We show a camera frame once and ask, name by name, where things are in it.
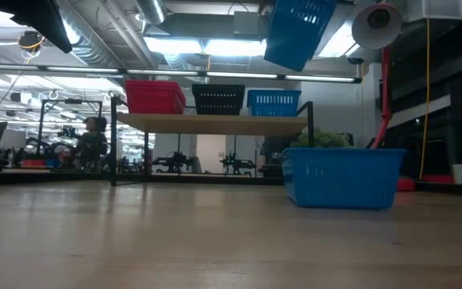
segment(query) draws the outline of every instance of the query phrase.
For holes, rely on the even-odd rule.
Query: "ceiling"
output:
[[[140,18],[137,18],[138,10],[136,0],[57,0],[62,10],[69,10],[75,17],[75,23],[83,25],[83,34],[90,35],[90,40],[98,43],[102,51],[106,51],[109,58],[113,58],[119,67],[126,68],[146,68],[153,64],[168,68],[168,63],[160,53],[150,52],[142,36],[143,31],[148,31],[144,27]],[[225,17],[227,14],[234,14],[236,11],[258,12],[263,0],[243,0],[240,3],[230,0],[164,0],[170,14],[198,14],[200,18],[208,15],[220,15]],[[333,18],[327,26],[322,41],[318,46],[315,55],[318,55],[328,43],[334,33],[344,25],[350,24],[355,15],[366,6],[375,3],[375,0],[340,0],[338,1]],[[18,45],[15,45],[18,37],[24,31],[32,30],[29,27],[19,26],[11,20],[0,19],[0,63],[25,63],[29,55]],[[135,37],[141,41],[140,45],[132,40]],[[354,57],[364,58],[368,61],[375,61],[379,58],[378,51],[365,51],[359,48]],[[230,72],[258,72],[258,73],[277,73],[284,74],[289,72],[284,67],[266,62],[262,56],[247,57],[227,57],[207,55],[184,55],[188,65],[196,69],[206,69],[214,71]],[[30,63],[37,65],[57,65],[57,66],[86,66],[86,63],[74,53],[64,54],[58,48],[45,43],[40,50],[40,54],[30,59]],[[319,58],[314,57],[309,61],[304,69],[305,74],[317,75],[336,75],[336,76],[356,76],[356,67],[349,64],[344,58]],[[0,100],[6,94],[6,90],[15,80],[15,75],[0,75]],[[180,82],[184,88],[189,88],[192,79],[177,78],[173,79]],[[235,79],[211,79],[212,83],[236,83]],[[268,88],[295,88],[295,82],[284,81],[257,81],[241,79],[240,83],[248,87],[268,87]],[[108,92],[123,94],[123,89],[116,81],[107,79],[68,79],[61,77],[40,77],[40,76],[21,76],[16,82],[13,91],[33,92],[37,97],[48,97],[53,90],[61,92],[59,99],[67,97],[80,97],[85,100],[107,100]],[[184,90],[187,98],[191,98],[189,89]],[[28,109],[29,112],[17,112],[19,119],[38,120],[38,107],[33,104],[19,104],[10,100],[1,101],[0,120],[16,120],[15,117],[6,116],[6,110]],[[65,104],[59,105],[64,111],[82,111],[89,116],[93,113],[92,108],[83,105],[81,108],[71,108]],[[108,103],[104,104],[105,112],[109,111]],[[50,121],[63,121],[60,112],[51,110],[47,119]],[[24,128],[23,124],[13,125],[15,128]],[[36,129],[35,124],[26,125],[27,129]]]

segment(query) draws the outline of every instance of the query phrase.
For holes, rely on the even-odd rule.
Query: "yellow cable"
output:
[[[431,19],[427,18],[427,100],[425,104],[425,122],[423,123],[422,161],[420,164],[420,180],[424,175],[425,145],[427,143],[427,126],[429,121],[429,102],[431,100]]]
[[[19,46],[20,46],[22,49],[36,48],[38,45],[40,45],[40,44],[42,44],[42,43],[44,42],[44,39],[45,39],[45,37],[42,37],[42,39],[41,39],[38,43],[33,44],[33,45],[31,45],[31,46],[28,46],[28,47],[24,47],[24,46],[21,46],[21,45],[19,45]]]

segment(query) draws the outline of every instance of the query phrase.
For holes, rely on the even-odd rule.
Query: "person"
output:
[[[265,138],[260,150],[258,171],[263,177],[282,177],[282,152],[297,140],[294,136],[268,136]]]
[[[76,152],[79,152],[81,167],[86,168],[90,163],[99,161],[99,156],[107,154],[108,142],[104,135],[107,120],[104,117],[88,117],[83,122],[87,132],[79,138]]]

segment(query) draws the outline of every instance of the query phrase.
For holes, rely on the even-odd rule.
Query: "wooden table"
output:
[[[290,136],[308,124],[305,117],[187,116],[118,113],[117,120],[142,132],[241,136]]]

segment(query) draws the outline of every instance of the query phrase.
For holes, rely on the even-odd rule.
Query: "fluorescent light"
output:
[[[346,52],[345,56],[351,56],[354,52],[356,52],[360,48],[359,44],[354,44],[353,47],[349,49],[349,51]]]
[[[72,120],[75,120],[75,119],[76,119],[76,114],[71,113],[71,112],[60,112],[60,116],[63,116],[63,117],[66,117],[66,118],[70,118],[70,119],[72,119]]]
[[[197,76],[197,71],[154,71],[154,70],[137,70],[128,69],[129,74],[140,75],[171,75],[171,76]]]
[[[37,71],[39,68],[34,65],[8,65],[0,64],[0,69],[21,70],[21,71]]]
[[[74,29],[72,29],[71,25],[67,24],[65,21],[63,22],[63,26],[65,27],[65,31],[67,32],[67,38],[71,44],[76,44],[81,40],[81,36],[79,36]]]
[[[354,45],[352,26],[350,23],[345,22],[329,39],[318,57],[340,57],[346,54]]]
[[[286,80],[322,81],[322,82],[338,82],[338,83],[353,83],[355,81],[355,79],[351,77],[332,77],[332,76],[316,76],[316,75],[287,75]]]
[[[46,106],[47,106],[48,108],[53,108],[52,111],[55,111],[55,110],[57,110],[57,111],[62,111],[62,110],[63,110],[63,108],[61,108],[61,107],[58,106],[58,105],[55,105],[55,106],[53,107],[53,104],[51,104],[51,103],[46,103]]]
[[[265,54],[266,41],[210,40],[205,53],[215,56],[261,56]]]
[[[150,51],[162,54],[202,53],[199,40],[195,39],[155,39],[144,37]]]
[[[49,71],[58,72],[87,72],[87,73],[117,73],[118,69],[114,68],[89,68],[89,67],[47,67]]]
[[[235,73],[235,72],[214,72],[208,71],[207,76],[216,77],[242,77],[242,78],[255,78],[255,79],[276,79],[277,75],[262,74],[262,73]]]

